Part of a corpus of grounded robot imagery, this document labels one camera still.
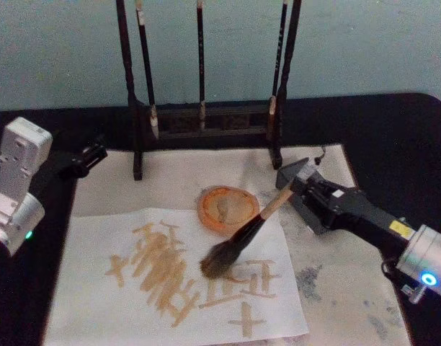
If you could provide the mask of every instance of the brush bristles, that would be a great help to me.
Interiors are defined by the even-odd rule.
[[[208,279],[222,276],[239,257],[241,250],[229,240],[211,248],[200,262],[201,272]]]

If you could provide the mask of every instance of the calligraphy brush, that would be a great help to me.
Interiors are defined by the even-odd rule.
[[[203,0],[197,0],[197,25],[198,25],[198,61],[199,61],[199,75],[200,75],[200,130],[203,131],[205,129],[205,118],[206,118]]]
[[[275,118],[275,107],[277,100],[278,76],[280,75],[281,51],[283,47],[283,37],[285,33],[286,11],[288,10],[288,0],[283,0],[280,20],[280,33],[278,35],[277,59],[275,61],[275,75],[273,76],[272,96],[270,97],[269,121],[267,125],[267,140],[272,140],[273,121]]]
[[[146,23],[143,17],[142,0],[135,0],[135,13],[137,14],[139,24],[139,36],[141,37],[143,67],[146,70],[148,103],[150,104],[150,125],[153,135],[158,139],[158,116],[156,114],[155,94],[153,93],[153,81],[151,79],[150,58],[148,57]]]
[[[256,236],[264,222],[294,193],[291,191],[292,180],[262,209],[253,219],[242,226],[229,240],[211,248],[208,255],[200,262],[203,275],[210,279],[219,278],[236,261],[241,251]]]

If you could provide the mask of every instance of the wooden brush handle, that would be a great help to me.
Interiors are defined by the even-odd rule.
[[[280,193],[276,195],[275,198],[270,201],[270,203],[267,204],[264,209],[262,209],[262,211],[259,213],[261,218],[267,220],[279,207],[283,205],[284,202],[288,200],[289,197],[291,197],[291,195],[294,193],[290,190],[292,182],[293,180],[291,180],[284,188],[282,188]]]

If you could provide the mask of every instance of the blue led light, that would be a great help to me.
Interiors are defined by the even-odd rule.
[[[422,274],[421,280],[423,283],[425,283],[428,286],[433,286],[437,284],[437,278],[433,274],[430,274],[429,272],[425,272],[424,274]]]

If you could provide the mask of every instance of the white paper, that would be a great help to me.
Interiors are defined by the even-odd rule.
[[[143,232],[133,233],[133,230],[153,223],[147,227],[147,236],[160,234],[161,238],[164,234],[166,240],[170,240],[169,227],[161,222],[179,226],[171,232],[173,240],[180,241],[172,243],[173,249],[184,250],[179,252],[179,258],[187,264],[181,289],[189,280],[195,282],[187,290],[186,300],[176,293],[171,299],[174,308],[157,311],[154,302],[148,303],[151,290],[140,290],[155,264],[133,277],[140,258],[135,257],[134,264],[131,262],[138,253],[139,239],[142,239],[141,248],[155,239],[146,239]],[[232,270],[235,279],[245,282],[214,281],[215,300],[237,298],[203,306],[212,299],[208,299],[208,280],[200,272],[199,261],[213,245],[223,240],[201,226],[193,210],[147,208],[113,216],[72,218],[45,344],[211,345],[307,333],[288,247],[277,216],[267,220]],[[112,255],[120,260],[128,258],[121,269],[122,287],[115,274],[105,275],[112,267]],[[253,260],[267,262],[247,262]],[[268,280],[268,292],[267,280],[263,280],[267,271],[270,275],[278,275]],[[197,294],[199,298],[193,309],[172,327],[178,311]],[[248,308],[256,323],[249,329],[244,323],[247,318],[242,319],[241,313],[242,309],[248,312]]]

